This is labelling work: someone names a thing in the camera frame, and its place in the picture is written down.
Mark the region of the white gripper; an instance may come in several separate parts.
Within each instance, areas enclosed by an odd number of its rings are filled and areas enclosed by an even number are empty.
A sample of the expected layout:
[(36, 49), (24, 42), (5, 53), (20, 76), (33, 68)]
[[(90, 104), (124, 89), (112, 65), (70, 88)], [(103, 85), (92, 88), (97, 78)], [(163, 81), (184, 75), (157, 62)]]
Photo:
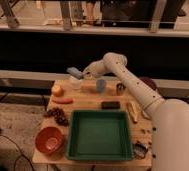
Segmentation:
[(83, 71), (83, 76), (85, 79), (96, 79), (97, 73), (95, 72), (93, 67), (87, 66)]

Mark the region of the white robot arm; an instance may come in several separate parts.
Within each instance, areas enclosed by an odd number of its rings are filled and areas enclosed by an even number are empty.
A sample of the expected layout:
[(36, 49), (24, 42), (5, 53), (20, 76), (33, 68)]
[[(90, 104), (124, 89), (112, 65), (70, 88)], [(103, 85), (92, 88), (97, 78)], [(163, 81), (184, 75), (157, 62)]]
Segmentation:
[(189, 104), (164, 99), (127, 68), (122, 54), (106, 53), (83, 71), (86, 79), (113, 73), (152, 121), (152, 171), (189, 171)]

